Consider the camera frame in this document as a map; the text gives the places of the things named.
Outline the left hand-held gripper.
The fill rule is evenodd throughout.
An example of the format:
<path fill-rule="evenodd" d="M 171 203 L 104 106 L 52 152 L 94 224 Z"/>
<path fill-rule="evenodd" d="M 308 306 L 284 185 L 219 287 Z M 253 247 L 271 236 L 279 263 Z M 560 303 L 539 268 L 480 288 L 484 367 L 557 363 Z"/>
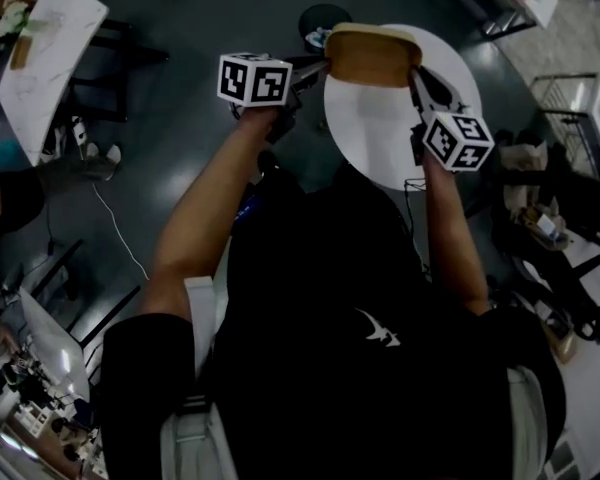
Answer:
<path fill-rule="evenodd" d="M 219 57 L 217 97 L 229 104 L 236 120 L 247 108 L 279 107 L 268 136 L 269 142 L 278 142 L 295 125 L 295 113 L 301 107 L 296 91 L 314 86 L 325 71 L 329 71 L 329 62 L 323 55 L 294 56 L 286 62 L 269 54 L 223 54 Z"/>

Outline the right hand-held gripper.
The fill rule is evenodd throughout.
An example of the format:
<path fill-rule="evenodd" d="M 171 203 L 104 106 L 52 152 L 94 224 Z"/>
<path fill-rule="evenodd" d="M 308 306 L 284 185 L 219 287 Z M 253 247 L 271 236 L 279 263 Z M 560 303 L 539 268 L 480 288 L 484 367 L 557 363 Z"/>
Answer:
<path fill-rule="evenodd" d="M 408 172 L 423 173 L 426 152 L 446 171 L 478 171 L 495 146 L 485 120 L 466 110 L 456 88 L 433 70 L 412 69 L 409 85 L 419 118 L 411 127 Z M 450 111 L 433 110 L 432 100 Z"/>

